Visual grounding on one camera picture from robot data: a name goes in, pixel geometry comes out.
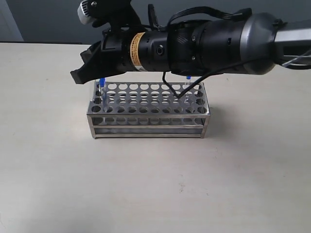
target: table surface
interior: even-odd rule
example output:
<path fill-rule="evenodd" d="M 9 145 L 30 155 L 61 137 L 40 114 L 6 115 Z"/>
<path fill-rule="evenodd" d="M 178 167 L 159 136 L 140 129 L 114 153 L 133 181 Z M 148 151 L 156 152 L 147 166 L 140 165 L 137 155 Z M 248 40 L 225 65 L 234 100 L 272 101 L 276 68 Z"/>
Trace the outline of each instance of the table surface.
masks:
<path fill-rule="evenodd" d="M 0 44 L 0 232 L 310 232 L 310 72 L 209 78 L 205 139 L 94 140 L 86 48 Z"/>

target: screw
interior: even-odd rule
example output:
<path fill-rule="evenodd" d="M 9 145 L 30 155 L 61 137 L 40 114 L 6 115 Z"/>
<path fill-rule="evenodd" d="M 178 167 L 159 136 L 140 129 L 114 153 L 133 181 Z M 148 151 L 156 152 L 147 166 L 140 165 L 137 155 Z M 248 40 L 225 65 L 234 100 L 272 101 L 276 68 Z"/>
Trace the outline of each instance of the screw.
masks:
<path fill-rule="evenodd" d="M 97 6 L 97 2 L 95 2 L 95 1 L 91 2 L 91 6 L 92 7 L 96 7 Z"/>

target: metal rack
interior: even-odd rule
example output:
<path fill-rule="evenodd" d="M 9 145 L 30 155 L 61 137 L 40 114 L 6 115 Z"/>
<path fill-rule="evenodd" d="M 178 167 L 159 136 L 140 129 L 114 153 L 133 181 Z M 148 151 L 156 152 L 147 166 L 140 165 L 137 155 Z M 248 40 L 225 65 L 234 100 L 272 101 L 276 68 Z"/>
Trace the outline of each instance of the metal rack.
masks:
<path fill-rule="evenodd" d="M 106 83 L 103 101 L 95 83 L 87 118 L 94 138 L 101 137 L 201 137 L 210 111 L 204 84 L 180 100 L 163 83 Z M 183 83 L 173 83 L 177 92 Z"/>

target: blue cap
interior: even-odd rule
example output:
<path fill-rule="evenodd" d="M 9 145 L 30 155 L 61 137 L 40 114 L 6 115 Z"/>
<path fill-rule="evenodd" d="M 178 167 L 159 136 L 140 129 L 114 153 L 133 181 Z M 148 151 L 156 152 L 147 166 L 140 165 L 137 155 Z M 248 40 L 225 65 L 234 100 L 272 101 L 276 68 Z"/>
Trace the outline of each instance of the blue cap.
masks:
<path fill-rule="evenodd" d="M 105 86 L 105 82 L 106 82 L 106 78 L 99 79 L 99 86 L 100 87 L 104 87 Z"/>

